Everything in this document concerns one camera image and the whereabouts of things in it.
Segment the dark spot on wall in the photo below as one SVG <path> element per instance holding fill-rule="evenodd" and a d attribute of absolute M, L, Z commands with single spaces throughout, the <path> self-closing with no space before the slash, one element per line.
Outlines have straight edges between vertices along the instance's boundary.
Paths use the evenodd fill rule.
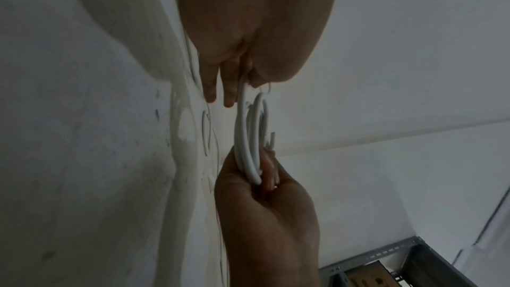
<path fill-rule="evenodd" d="M 56 254 L 57 254 L 57 251 L 55 251 L 55 250 L 47 251 L 42 254 L 41 260 L 43 263 L 45 263 L 46 261 L 53 259 L 53 257 L 55 257 Z"/>

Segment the cardboard box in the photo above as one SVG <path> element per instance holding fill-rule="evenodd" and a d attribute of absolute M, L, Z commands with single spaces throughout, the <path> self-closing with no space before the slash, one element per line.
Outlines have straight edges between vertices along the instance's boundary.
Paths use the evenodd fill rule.
<path fill-rule="evenodd" d="M 352 287 L 401 287 L 379 261 L 352 269 L 345 275 Z"/>

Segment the cable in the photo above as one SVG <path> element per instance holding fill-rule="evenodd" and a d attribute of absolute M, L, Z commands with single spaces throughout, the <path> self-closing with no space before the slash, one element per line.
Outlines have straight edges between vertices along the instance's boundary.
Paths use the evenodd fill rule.
<path fill-rule="evenodd" d="M 234 155 L 239 169 L 246 174 L 252 185 L 260 185 L 260 155 L 259 147 L 274 150 L 275 133 L 271 139 L 266 139 L 269 109 L 265 94 L 257 94 L 253 104 L 246 101 L 248 88 L 248 73 L 243 73 L 237 90 L 237 116 L 234 129 Z"/>

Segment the human hand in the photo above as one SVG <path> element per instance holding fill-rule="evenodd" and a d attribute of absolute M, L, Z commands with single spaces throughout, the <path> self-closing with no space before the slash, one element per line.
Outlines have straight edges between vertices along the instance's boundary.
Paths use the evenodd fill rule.
<path fill-rule="evenodd" d="M 319 223 L 313 202 L 274 152 L 260 149 L 260 167 L 262 185 L 252 187 L 231 151 L 214 189 L 231 286 L 318 286 Z"/>
<path fill-rule="evenodd" d="M 224 105 L 237 97 L 241 56 L 250 84 L 293 77 L 315 47 L 334 0 L 178 0 L 183 27 L 199 53 L 207 102 L 216 100 L 218 70 Z"/>

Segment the metal shelf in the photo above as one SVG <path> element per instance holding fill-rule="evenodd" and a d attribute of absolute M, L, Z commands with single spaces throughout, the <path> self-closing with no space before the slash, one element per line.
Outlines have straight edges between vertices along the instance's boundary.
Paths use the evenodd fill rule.
<path fill-rule="evenodd" d="M 399 270 L 392 275 L 413 287 L 476 287 L 420 237 L 405 239 L 323 267 L 319 270 L 319 275 L 329 277 L 330 287 L 352 287 L 345 275 L 346 271 L 397 252 L 405 252 L 406 256 Z"/>

